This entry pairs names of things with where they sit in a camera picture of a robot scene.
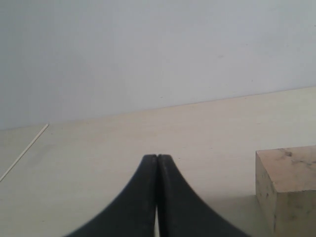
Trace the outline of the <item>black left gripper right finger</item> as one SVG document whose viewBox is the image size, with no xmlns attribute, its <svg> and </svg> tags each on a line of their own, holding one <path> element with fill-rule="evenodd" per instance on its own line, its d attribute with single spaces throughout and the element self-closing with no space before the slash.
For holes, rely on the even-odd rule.
<svg viewBox="0 0 316 237">
<path fill-rule="evenodd" d="M 158 156 L 158 226 L 161 237 L 247 237 L 191 188 L 172 156 Z"/>
</svg>

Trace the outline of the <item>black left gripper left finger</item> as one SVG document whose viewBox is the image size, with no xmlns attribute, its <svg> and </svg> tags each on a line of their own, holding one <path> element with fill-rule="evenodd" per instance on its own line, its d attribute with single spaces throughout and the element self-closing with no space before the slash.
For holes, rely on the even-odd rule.
<svg viewBox="0 0 316 237">
<path fill-rule="evenodd" d="M 158 158 L 145 155 L 121 193 L 69 237 L 153 237 Z"/>
</svg>

